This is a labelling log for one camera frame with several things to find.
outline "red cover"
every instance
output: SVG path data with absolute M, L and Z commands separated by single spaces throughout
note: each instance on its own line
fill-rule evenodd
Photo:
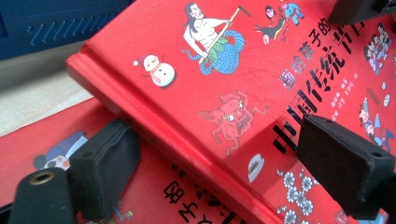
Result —
M 301 118 L 395 154 L 396 89 L 392 17 L 332 25 L 333 4 L 136 1 L 68 68 L 247 221 L 334 222 L 341 208 L 295 156 Z
M 36 156 L 63 146 L 64 140 L 74 140 L 74 133 L 83 132 L 90 138 L 113 119 L 113 114 L 91 99 L 1 137 L 4 153 L 0 158 L 0 207 L 12 203 L 18 183 L 35 171 Z M 142 160 L 114 208 L 114 215 L 100 221 L 80 218 L 78 223 L 244 223 L 205 186 L 195 183 L 162 157 L 157 148 L 144 139 L 140 144 Z

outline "book spine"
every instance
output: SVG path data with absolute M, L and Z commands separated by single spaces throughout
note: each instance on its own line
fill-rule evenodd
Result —
M 283 223 L 275 208 L 210 153 L 201 143 L 191 141 L 182 127 L 161 119 L 158 108 L 148 97 L 134 89 L 132 83 L 117 77 L 109 64 L 85 44 L 83 49 L 67 60 L 72 78 L 99 99 L 110 111 L 128 122 L 142 137 L 186 171 L 197 183 L 218 196 L 248 223 Z

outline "snowman illustration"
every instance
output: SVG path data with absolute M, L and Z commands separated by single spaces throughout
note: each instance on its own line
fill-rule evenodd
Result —
M 165 87 L 172 83 L 175 78 L 175 69 L 169 63 L 161 63 L 157 56 L 148 55 L 142 60 L 134 61 L 134 65 L 143 65 L 149 73 L 152 81 L 159 87 Z

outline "red monster illustration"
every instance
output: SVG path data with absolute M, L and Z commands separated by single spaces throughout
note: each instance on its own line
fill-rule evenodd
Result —
M 256 106 L 250 111 L 248 110 L 248 96 L 241 91 L 235 91 L 224 96 L 220 96 L 222 105 L 211 111 L 200 111 L 198 115 L 203 119 L 215 123 L 218 127 L 212 131 L 212 135 L 218 144 L 221 140 L 218 134 L 222 133 L 228 141 L 235 142 L 233 147 L 226 148 L 226 155 L 231 156 L 231 151 L 239 148 L 239 138 L 251 128 L 256 113 L 265 115 L 267 107 L 264 111 L 260 111 Z

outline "gray floor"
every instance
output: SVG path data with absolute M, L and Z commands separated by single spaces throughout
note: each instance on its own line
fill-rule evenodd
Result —
M 81 45 L 0 61 L 0 136 L 92 97 L 65 70 Z

